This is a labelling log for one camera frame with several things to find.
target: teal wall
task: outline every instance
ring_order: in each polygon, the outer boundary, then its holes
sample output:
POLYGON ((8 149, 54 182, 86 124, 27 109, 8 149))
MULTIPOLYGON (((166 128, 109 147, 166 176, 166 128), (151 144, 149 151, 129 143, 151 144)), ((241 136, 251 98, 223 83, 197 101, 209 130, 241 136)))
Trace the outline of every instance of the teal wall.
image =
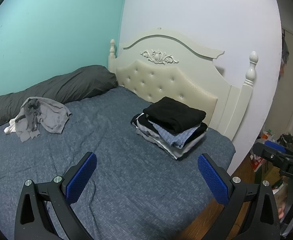
POLYGON ((4 0, 0 95, 86 65, 107 66, 124 0, 4 0))

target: bed post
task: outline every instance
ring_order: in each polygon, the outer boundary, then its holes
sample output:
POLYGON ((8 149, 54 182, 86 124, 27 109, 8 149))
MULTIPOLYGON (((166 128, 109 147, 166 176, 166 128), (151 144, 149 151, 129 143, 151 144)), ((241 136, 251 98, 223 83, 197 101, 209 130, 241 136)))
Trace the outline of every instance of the bed post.
POLYGON ((115 63, 115 49, 114 49, 114 39, 112 39, 110 41, 110 55, 109 55, 109 71, 112 72, 112 73, 115 73, 115 66, 114 66, 114 63, 115 63))
POLYGON ((255 66, 258 63, 258 59, 258 54, 255 51, 251 52, 249 56, 250 66, 245 74, 245 81, 242 85, 236 107, 234 108, 229 125, 224 133, 224 135, 230 140, 232 140, 234 135, 236 134, 238 127, 240 126, 241 120, 248 107, 253 90, 253 82, 255 80, 255 66))

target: door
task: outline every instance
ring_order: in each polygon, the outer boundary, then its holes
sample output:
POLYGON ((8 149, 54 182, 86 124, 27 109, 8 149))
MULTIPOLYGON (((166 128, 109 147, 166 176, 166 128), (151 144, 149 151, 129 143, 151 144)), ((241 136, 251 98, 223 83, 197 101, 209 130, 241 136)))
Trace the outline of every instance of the door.
POLYGON ((265 129, 271 129, 274 139, 286 133, 293 122, 293 34, 285 31, 285 42, 289 50, 289 59, 284 74, 278 81, 276 93, 265 122, 265 129))

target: headboard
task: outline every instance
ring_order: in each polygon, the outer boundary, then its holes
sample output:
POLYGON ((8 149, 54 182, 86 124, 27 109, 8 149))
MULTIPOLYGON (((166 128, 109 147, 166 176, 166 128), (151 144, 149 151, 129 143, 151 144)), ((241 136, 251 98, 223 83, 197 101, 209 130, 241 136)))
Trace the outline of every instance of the headboard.
POLYGON ((119 46, 111 40, 109 71, 119 85, 157 102, 168 96, 204 110, 209 127, 233 139, 248 106, 258 55, 253 51, 242 88, 230 85, 213 65, 224 51, 199 46, 186 36, 158 28, 119 46))

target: blue bed sheet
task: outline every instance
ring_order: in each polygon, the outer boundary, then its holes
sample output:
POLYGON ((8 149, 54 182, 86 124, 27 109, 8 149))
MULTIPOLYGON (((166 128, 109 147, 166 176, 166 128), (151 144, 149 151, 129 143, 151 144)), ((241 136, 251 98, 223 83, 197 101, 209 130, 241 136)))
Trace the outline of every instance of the blue bed sheet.
MULTIPOLYGON (((14 239, 17 203, 23 183, 51 181, 75 165, 87 151, 97 168, 77 203, 71 205, 95 240, 169 239, 188 226, 212 195, 197 170, 197 158, 208 153, 227 168, 232 142, 213 129, 181 160, 173 160, 135 133, 131 118, 150 105, 129 90, 66 104, 73 115, 62 134, 41 135, 21 143, 0 127, 0 230, 14 239)), ((48 203, 60 237, 67 239, 48 203)))

